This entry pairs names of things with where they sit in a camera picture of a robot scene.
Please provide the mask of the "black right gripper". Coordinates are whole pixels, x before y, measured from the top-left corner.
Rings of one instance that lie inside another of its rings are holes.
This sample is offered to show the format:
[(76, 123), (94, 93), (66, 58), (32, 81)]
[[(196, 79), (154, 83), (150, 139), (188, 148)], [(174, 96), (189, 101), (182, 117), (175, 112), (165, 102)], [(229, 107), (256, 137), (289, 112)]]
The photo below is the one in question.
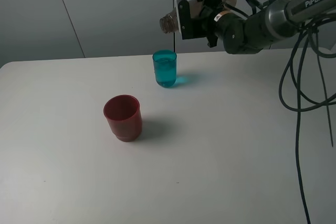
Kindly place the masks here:
[(197, 2), (202, 3), (202, 9), (194, 18), (194, 38), (206, 38), (210, 48), (216, 47), (218, 40), (224, 40), (230, 24), (234, 21), (234, 13), (218, 7), (222, 0)]

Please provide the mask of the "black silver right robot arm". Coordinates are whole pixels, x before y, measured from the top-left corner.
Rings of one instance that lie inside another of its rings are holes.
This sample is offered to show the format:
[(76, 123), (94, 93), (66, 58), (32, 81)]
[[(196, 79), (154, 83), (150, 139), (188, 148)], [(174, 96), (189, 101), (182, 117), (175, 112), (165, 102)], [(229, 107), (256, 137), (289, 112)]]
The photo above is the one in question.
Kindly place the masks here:
[(225, 51), (232, 55), (256, 54), (297, 33), (311, 40), (318, 26), (335, 21), (335, 0), (269, 0), (263, 4), (247, 0), (260, 11), (246, 19), (231, 7), (211, 1), (203, 4), (198, 18), (200, 28), (210, 47), (221, 40)]

